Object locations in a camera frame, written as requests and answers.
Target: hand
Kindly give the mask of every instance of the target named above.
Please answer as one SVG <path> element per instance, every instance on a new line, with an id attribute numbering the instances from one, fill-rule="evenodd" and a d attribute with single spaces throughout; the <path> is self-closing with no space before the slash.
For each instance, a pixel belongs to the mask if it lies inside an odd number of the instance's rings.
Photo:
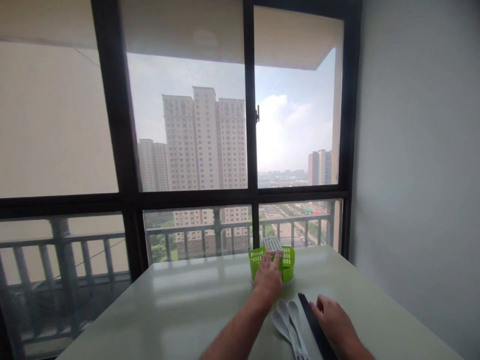
<path id="1" fill-rule="evenodd" d="M 266 248 L 266 253 L 261 257 L 260 264 L 255 276 L 254 293 L 265 300 L 266 304 L 271 307 L 275 299 L 279 297 L 282 291 L 282 272 L 279 270 L 280 251 L 275 253 L 275 259 L 272 261 L 270 248 Z"/>
<path id="2" fill-rule="evenodd" d="M 318 295 L 316 305 L 311 302 L 310 308 L 325 335 L 347 359 L 373 359 L 360 342 L 352 321 L 338 302 Z"/>

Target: forearm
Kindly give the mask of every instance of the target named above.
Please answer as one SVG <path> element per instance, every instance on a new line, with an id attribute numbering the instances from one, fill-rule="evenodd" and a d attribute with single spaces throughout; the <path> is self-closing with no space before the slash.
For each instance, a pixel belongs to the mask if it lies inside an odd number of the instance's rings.
<path id="1" fill-rule="evenodd" d="M 340 349 L 345 360 L 375 360 L 370 351 L 358 341 L 355 344 Z"/>
<path id="2" fill-rule="evenodd" d="M 272 307 L 253 291 L 239 313 L 225 326 L 202 354 L 201 360 L 248 358 L 265 317 Z"/>

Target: ceiling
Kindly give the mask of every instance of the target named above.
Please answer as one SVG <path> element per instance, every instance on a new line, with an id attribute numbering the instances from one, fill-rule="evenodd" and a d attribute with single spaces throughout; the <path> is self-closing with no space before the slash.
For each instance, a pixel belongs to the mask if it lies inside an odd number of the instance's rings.
<path id="1" fill-rule="evenodd" d="M 244 62 L 240 0 L 123 0 L 126 49 L 131 53 Z M 255 64 L 316 70 L 343 21 L 256 6 Z M 0 40 L 95 49 L 89 0 L 0 2 Z"/>

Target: plastic basket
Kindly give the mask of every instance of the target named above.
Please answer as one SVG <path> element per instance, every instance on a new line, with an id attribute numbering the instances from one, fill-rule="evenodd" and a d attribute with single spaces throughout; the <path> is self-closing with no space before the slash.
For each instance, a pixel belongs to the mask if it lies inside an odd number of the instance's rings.
<path id="1" fill-rule="evenodd" d="M 284 283 L 291 281 L 294 277 L 294 265 L 295 265 L 295 250 L 290 246 L 282 246 L 283 256 L 281 257 L 281 264 L 279 269 L 281 270 L 281 279 Z M 260 260 L 265 254 L 266 250 L 264 247 L 253 249 L 248 252 L 248 257 L 250 258 L 250 273 L 251 279 L 255 280 L 255 275 L 257 275 L 257 270 L 259 269 Z"/>

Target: sky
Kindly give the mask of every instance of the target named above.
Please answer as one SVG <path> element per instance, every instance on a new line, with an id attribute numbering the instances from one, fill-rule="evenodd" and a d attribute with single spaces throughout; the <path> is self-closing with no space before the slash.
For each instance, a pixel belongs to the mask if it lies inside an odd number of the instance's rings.
<path id="1" fill-rule="evenodd" d="M 138 139 L 166 143 L 162 94 L 190 96 L 212 87 L 219 98 L 245 99 L 243 64 L 128 53 Z M 335 50 L 317 70 L 255 67 L 258 170 L 308 170 L 309 154 L 332 149 Z"/>

